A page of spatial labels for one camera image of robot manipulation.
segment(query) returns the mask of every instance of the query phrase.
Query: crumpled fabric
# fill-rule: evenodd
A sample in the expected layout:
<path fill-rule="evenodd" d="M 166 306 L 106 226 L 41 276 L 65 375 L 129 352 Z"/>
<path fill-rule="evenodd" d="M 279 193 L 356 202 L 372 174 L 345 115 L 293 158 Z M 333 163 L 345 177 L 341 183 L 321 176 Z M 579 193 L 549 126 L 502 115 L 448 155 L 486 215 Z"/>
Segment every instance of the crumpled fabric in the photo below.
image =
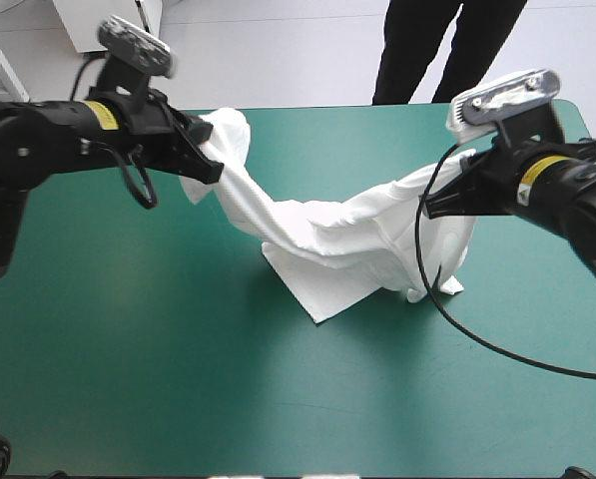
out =
<path fill-rule="evenodd" d="M 201 149 L 225 167 L 213 185 L 181 178 L 185 193 L 197 204 L 213 191 L 231 224 L 263 242 L 263 255 L 316 323 L 381 287 L 402 291 L 410 302 L 424 298 L 415 257 L 414 219 L 419 196 L 435 165 L 377 185 L 343 203 L 276 202 L 245 168 L 251 141 L 245 116 L 224 108 L 203 118 L 214 129 Z M 456 177 L 461 172 L 460 160 L 473 154 L 470 150 L 449 158 L 433 190 Z M 473 226 L 473 217 L 421 219 L 426 274 L 430 282 L 437 279 L 442 292 L 463 290 L 454 274 L 466 256 Z"/>

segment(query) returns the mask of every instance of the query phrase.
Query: green tabletop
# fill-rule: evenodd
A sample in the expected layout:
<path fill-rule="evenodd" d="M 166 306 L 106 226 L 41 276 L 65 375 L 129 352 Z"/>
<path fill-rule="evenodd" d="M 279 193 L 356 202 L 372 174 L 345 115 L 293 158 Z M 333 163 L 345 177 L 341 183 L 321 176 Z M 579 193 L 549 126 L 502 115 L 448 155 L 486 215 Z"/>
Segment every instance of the green tabletop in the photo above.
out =
<path fill-rule="evenodd" d="M 586 136 L 559 102 L 569 140 Z M 432 163 L 446 106 L 250 110 L 252 176 L 338 200 Z M 596 383 L 499 357 L 428 300 L 381 290 L 321 326 L 213 196 L 118 172 L 33 193 L 0 281 L 0 432 L 14 474 L 364 476 L 596 473 Z M 596 281 L 566 241 L 478 221 L 447 298 L 517 352 L 596 370 Z"/>

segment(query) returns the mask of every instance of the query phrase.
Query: white floor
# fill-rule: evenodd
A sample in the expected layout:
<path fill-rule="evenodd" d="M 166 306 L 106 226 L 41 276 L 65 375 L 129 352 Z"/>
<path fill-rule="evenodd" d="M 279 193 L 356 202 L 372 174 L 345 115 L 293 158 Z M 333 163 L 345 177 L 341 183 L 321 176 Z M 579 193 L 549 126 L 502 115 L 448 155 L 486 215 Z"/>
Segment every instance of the white floor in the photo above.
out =
<path fill-rule="evenodd" d="M 368 104 L 387 3 L 165 0 L 161 36 L 180 63 L 175 79 L 155 85 L 182 109 Z M 451 33 L 414 102 L 432 96 Z M 1 14 L 0 46 L 33 99 L 67 97 L 81 58 L 50 0 Z M 596 0 L 529 0 L 486 79 L 531 67 L 560 74 L 561 97 L 580 107 L 596 136 Z"/>

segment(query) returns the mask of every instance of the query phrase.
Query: black pants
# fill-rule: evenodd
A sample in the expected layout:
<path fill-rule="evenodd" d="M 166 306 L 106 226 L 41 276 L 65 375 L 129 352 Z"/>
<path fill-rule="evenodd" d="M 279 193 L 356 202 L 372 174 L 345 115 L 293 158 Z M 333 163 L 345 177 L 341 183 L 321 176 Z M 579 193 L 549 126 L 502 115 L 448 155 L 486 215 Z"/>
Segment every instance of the black pants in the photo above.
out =
<path fill-rule="evenodd" d="M 479 83 L 526 0 L 390 0 L 374 105 L 410 101 L 462 4 L 450 56 L 432 101 L 450 102 Z"/>

